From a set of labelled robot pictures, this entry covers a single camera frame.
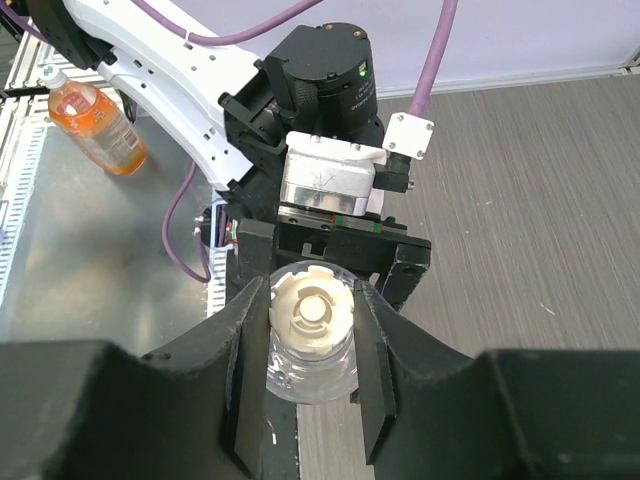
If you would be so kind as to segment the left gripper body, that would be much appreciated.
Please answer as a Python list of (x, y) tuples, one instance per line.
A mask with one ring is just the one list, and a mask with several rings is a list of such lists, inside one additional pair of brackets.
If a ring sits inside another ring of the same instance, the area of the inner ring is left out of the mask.
[(296, 262), (320, 261), (368, 280), (388, 266), (398, 243), (430, 242), (410, 236), (395, 217), (377, 214), (353, 217), (285, 207), (278, 219), (265, 223), (275, 226), (271, 273)]

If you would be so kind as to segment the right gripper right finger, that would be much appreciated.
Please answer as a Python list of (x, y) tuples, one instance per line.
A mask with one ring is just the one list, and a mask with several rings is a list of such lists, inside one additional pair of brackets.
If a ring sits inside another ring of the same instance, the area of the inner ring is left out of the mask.
[(354, 291), (365, 458), (379, 479), (635, 479), (635, 350), (468, 357)]

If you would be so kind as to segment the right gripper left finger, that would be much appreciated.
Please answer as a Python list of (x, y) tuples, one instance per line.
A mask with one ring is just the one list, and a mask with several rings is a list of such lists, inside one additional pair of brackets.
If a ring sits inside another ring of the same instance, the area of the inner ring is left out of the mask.
[(5, 479), (255, 479), (270, 285), (141, 357), (109, 341), (1, 348)]

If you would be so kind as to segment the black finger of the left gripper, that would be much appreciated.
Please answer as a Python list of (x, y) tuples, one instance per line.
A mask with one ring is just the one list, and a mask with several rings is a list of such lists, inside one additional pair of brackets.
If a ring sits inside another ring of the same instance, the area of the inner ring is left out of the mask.
[(375, 282), (376, 290), (400, 311), (422, 281), (431, 264), (431, 243), (398, 243), (388, 266)]

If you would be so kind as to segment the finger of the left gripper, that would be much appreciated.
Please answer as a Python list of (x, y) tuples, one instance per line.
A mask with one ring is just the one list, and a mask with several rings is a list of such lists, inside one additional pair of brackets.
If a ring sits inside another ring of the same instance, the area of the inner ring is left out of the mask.
[(226, 259), (226, 302), (229, 303), (252, 279), (274, 270), (275, 226), (242, 219), (237, 227), (236, 246)]

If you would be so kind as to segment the white bottle cap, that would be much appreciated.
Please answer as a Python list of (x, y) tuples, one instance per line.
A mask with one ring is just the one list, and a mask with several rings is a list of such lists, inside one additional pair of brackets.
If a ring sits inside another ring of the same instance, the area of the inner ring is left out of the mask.
[(269, 320), (280, 343), (301, 357), (324, 358), (351, 334), (353, 282), (337, 270), (304, 265), (271, 287)]

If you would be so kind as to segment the clear bottle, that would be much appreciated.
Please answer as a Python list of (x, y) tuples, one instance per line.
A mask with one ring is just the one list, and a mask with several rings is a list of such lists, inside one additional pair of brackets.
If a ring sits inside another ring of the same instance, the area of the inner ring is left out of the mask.
[[(333, 268), (353, 282), (349, 271), (326, 262), (302, 261), (287, 265), (270, 276), (271, 287), (287, 271), (297, 272), (304, 265)], [(301, 357), (285, 348), (278, 340), (271, 324), (271, 345), (267, 368), (267, 389), (277, 397), (296, 403), (314, 405), (349, 396), (358, 388), (357, 362), (353, 328), (346, 342), (333, 354), (324, 358)]]

